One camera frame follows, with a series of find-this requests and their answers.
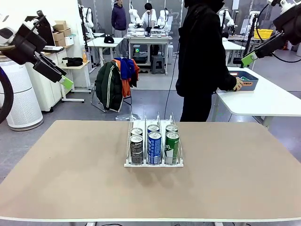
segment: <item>person in purple hoodie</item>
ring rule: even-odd
[[[127,34],[127,18],[126,11],[122,6],[123,0],[115,0],[112,11],[112,26],[114,28],[114,37],[123,38]],[[116,52],[120,57],[127,56],[127,40],[124,39],[116,48]]]

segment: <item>blue can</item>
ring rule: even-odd
[[[148,135],[148,163],[151,165],[160,164],[161,162],[161,144],[162,135],[159,132],[150,132]]]
[[[160,132],[160,127],[158,125],[149,125],[147,127],[147,134],[150,132]]]

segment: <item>can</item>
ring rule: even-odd
[[[178,127],[176,125],[167,125],[166,133],[168,132],[178,132]]]
[[[159,132],[150,132],[148,135],[148,163],[152,165],[159,164],[161,161],[162,135]]]
[[[143,130],[141,128],[132,128],[131,135],[143,135]]]
[[[147,127],[147,134],[149,134],[150,132],[160,132],[160,128],[158,125],[149,125]]]
[[[132,135],[130,141],[132,163],[141,165],[143,163],[143,137],[141,135]]]
[[[177,132],[166,133],[165,156],[167,164],[176,164],[180,135]]]

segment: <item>dark green jacket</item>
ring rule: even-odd
[[[113,62],[107,62],[98,72],[96,95],[105,110],[119,112],[122,106],[122,80],[119,68]]]

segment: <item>gray stool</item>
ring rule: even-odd
[[[152,56],[151,57],[151,73],[152,74],[165,74],[164,57]]]

